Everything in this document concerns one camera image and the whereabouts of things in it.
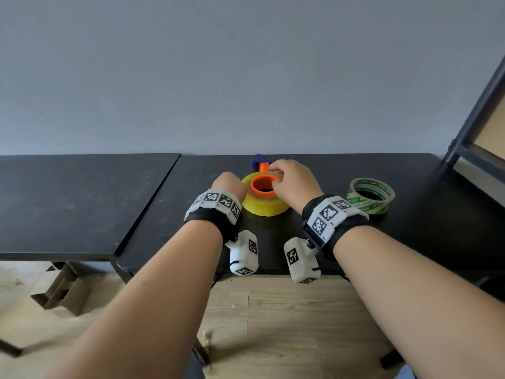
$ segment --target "orange ring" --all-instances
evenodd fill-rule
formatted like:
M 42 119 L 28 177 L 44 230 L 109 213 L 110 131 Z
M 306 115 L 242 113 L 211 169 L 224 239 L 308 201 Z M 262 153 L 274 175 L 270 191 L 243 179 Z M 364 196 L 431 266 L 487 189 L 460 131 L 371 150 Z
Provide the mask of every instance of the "orange ring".
M 254 177 L 251 180 L 250 187 L 253 194 L 260 198 L 272 198 L 275 197 L 275 191 L 272 187 L 272 181 L 280 181 L 279 177 L 272 174 L 262 174 Z

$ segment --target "wall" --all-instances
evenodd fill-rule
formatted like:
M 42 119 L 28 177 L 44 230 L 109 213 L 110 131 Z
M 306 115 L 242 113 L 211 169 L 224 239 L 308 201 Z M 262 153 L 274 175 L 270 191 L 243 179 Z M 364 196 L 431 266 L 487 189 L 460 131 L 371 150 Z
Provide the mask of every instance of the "wall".
M 0 154 L 445 153 L 505 0 L 3 0 Z

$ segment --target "black tabletop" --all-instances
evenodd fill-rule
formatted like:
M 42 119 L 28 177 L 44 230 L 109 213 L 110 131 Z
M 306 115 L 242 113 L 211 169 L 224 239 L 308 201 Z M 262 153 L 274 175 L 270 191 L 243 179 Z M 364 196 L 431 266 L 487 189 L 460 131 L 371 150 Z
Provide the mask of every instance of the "black tabletop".
M 389 211 L 373 223 L 380 230 L 428 258 L 456 271 L 505 272 L 505 208 L 440 159 L 427 153 L 297 154 L 327 193 L 346 196 L 352 179 L 376 178 L 396 193 Z M 243 178 L 252 171 L 252 156 L 182 156 L 118 259 L 120 267 L 136 273 L 180 228 L 193 200 L 223 171 Z M 258 237 L 257 273 L 289 273 L 283 246 L 300 231 L 293 210 L 259 217 L 243 210 L 243 229 Z M 220 263 L 225 266 L 228 248 Z M 317 255 L 323 270 L 335 262 Z
M 0 157 L 0 259 L 110 259 L 179 156 Z

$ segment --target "floor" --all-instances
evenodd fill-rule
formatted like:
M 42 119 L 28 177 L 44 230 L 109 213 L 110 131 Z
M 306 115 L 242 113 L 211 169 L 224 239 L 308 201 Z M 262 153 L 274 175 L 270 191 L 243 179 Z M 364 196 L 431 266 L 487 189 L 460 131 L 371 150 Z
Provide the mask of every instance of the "floor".
M 1 377 L 43 378 L 124 284 L 115 274 L 87 278 L 93 291 L 84 313 L 60 318 L 28 296 L 47 263 L 16 263 L 0 263 L 0 338 L 26 352 L 0 354 Z M 391 345 L 337 277 L 309 285 L 289 276 L 227 277 L 212 289 L 199 338 L 209 344 L 207 378 L 386 379 L 399 369 L 382 370 Z

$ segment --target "wooden board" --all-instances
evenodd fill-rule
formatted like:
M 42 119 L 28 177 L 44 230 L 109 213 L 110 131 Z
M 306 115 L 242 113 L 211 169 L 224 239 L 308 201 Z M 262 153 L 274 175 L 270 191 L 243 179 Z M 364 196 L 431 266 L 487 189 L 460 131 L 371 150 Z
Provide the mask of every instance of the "wooden board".
M 199 338 L 211 330 L 207 378 L 391 378 L 391 345 L 351 284 L 323 276 L 228 277 L 211 291 Z
M 505 159 L 505 97 L 502 98 L 474 143 Z

